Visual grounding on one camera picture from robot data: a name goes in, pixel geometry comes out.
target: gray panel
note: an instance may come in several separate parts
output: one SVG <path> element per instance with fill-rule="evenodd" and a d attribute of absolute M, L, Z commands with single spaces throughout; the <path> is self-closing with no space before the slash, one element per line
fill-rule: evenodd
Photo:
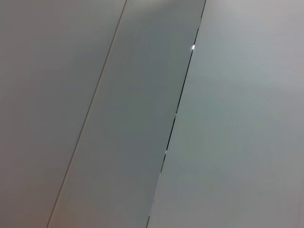
<path fill-rule="evenodd" d="M 303 11 L 207 1 L 149 228 L 303 227 Z"/>
<path fill-rule="evenodd" d="M 1 1 L 0 227 L 46 227 L 123 6 Z"/>
<path fill-rule="evenodd" d="M 145 227 L 203 5 L 127 1 L 51 228 Z"/>

